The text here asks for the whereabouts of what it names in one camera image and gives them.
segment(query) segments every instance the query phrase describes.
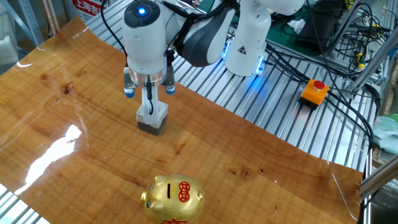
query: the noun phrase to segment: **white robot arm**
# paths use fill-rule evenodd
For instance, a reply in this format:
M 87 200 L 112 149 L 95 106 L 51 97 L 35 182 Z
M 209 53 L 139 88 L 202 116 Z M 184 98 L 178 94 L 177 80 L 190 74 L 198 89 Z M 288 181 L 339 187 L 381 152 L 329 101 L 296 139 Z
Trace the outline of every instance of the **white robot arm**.
M 271 27 L 267 9 L 289 16 L 296 13 L 305 0 L 241 0 L 239 25 L 224 53 L 225 67 L 233 74 L 251 76 L 262 73 L 259 65 L 266 58 L 266 37 Z
M 226 53 L 225 65 L 237 75 L 252 75 L 265 54 L 271 17 L 266 7 L 290 15 L 304 0 L 215 0 L 211 12 L 198 11 L 178 0 L 138 0 L 124 12 L 123 39 L 127 52 L 124 91 L 134 96 L 142 87 L 142 105 L 137 112 L 138 128 L 158 135 L 168 107 L 158 100 L 158 86 L 167 94 L 175 91 L 172 61 L 177 53 L 195 67 L 215 63 L 223 53 L 226 35 L 235 12 L 241 11 L 236 37 Z
M 171 66 L 176 46 L 178 54 L 193 66 L 204 67 L 216 62 L 223 49 L 229 25 L 235 14 L 234 0 L 217 1 L 210 14 L 197 14 L 179 1 L 132 2 L 124 12 L 123 39 L 127 52 L 124 91 L 134 96 L 142 87 L 142 105 L 137 112 L 138 127 L 158 135 L 167 119 L 168 107 L 158 100 L 158 86 L 166 93 L 175 91 Z

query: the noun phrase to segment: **coin slot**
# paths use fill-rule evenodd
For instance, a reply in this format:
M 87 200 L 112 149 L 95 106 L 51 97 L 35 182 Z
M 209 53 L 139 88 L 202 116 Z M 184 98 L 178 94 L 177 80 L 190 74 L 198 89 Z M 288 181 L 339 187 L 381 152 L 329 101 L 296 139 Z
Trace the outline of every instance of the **coin slot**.
M 170 188 L 171 188 L 171 184 L 167 184 L 167 198 L 170 198 Z

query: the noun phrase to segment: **gold piggy bank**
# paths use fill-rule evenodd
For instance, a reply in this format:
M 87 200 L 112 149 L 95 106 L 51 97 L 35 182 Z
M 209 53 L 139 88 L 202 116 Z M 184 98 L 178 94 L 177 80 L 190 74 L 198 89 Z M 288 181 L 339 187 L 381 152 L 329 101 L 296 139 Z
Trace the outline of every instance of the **gold piggy bank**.
M 193 223 L 204 203 L 200 185 L 184 174 L 156 176 L 155 182 L 141 196 L 145 215 L 160 224 Z

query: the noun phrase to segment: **wooden board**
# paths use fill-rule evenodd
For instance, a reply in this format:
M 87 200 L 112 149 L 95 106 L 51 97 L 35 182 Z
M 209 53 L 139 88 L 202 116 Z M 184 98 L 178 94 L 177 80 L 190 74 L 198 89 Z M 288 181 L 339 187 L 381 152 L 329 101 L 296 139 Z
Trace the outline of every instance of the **wooden board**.
M 124 54 L 79 19 L 0 77 L 0 183 L 50 223 L 146 223 L 141 192 L 183 173 L 199 223 L 356 223 L 362 174 L 323 161 L 178 85 L 160 136 L 137 129 Z

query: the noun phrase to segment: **white cloth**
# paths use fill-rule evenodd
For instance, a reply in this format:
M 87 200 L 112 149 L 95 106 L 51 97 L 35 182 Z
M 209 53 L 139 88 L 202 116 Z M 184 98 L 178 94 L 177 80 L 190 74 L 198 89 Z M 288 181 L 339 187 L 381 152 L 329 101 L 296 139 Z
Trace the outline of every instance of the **white cloth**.
M 373 125 L 374 143 L 386 152 L 398 153 L 398 122 L 387 116 L 378 116 Z
M 303 30 L 305 26 L 305 21 L 303 19 L 299 21 L 290 21 L 287 23 L 287 25 L 293 28 L 296 34 L 300 34 L 301 30 Z

